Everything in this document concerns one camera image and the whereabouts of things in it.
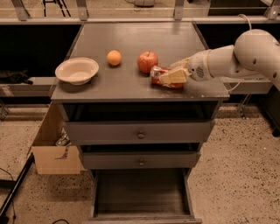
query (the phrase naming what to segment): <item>gray tabletop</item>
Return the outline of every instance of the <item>gray tabletop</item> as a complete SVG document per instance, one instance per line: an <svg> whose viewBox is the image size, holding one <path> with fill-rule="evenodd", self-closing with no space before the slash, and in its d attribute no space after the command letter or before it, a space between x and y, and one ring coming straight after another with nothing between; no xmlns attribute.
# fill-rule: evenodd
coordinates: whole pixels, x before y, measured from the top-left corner
<svg viewBox="0 0 280 224"><path fill-rule="evenodd" d="M108 64L106 56L111 50L122 54L121 65ZM181 89L151 85L150 78L137 67L138 55L146 50L157 54L159 66L168 67L204 50L204 46L188 22L84 24L70 58L93 59L99 64L99 71L82 86L59 81L52 101L169 102L228 98L228 91L219 79L201 82L189 79Z"/></svg>

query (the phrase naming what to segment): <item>cabinet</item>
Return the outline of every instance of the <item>cabinet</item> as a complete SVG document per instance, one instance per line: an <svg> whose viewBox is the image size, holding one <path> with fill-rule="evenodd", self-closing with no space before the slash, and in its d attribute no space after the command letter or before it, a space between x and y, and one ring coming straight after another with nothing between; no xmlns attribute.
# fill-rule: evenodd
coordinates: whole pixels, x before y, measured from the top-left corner
<svg viewBox="0 0 280 224"><path fill-rule="evenodd" d="M121 52L120 66L107 65L111 49ZM85 24L71 57L92 58L100 70L83 86L59 82L53 92L96 187L85 224L201 223L193 217L187 177L228 91L219 79L190 79L182 89L152 86L137 69L145 49L157 52L163 66L203 45L187 22Z"/></svg>

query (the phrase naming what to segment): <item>speckled floor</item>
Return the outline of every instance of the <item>speckled floor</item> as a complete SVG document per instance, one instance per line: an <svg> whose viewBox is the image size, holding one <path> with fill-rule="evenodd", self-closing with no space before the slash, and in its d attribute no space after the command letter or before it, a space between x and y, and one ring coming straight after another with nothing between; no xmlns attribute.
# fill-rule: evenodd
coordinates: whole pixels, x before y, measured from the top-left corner
<svg viewBox="0 0 280 224"><path fill-rule="evenodd" d="M14 178L25 163L45 111L14 111L0 123L0 165ZM236 107L220 108L188 179L195 217L204 224L280 223L280 137L272 136L270 123L258 107L246 107L246 116L248 119L242 120ZM38 175L32 165L14 199L15 223L87 221L93 186L87 171L81 175ZM1 190L0 200L4 194ZM7 215L13 215L12 207Z"/></svg>

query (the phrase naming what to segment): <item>drawer front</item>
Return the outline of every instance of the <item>drawer front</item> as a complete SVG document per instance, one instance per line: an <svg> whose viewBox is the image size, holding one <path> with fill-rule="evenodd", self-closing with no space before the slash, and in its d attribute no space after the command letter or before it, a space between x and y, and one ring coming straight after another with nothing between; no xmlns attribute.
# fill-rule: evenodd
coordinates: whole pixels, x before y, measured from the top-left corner
<svg viewBox="0 0 280 224"><path fill-rule="evenodd" d="M80 160L85 169L191 168L200 158L199 152L152 153L84 153Z"/></svg>
<svg viewBox="0 0 280 224"><path fill-rule="evenodd" d="M66 122L73 144L152 144L205 142L214 126L207 122Z"/></svg>

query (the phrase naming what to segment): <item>cardboard box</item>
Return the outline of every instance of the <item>cardboard box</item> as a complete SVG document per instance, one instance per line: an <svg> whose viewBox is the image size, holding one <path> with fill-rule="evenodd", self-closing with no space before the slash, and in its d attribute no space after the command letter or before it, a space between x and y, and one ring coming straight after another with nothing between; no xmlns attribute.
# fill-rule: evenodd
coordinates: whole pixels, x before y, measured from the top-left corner
<svg viewBox="0 0 280 224"><path fill-rule="evenodd" d="M31 147L38 174L80 174L83 169L76 146L66 151L67 147L55 145L63 123L58 105L51 104Z"/></svg>

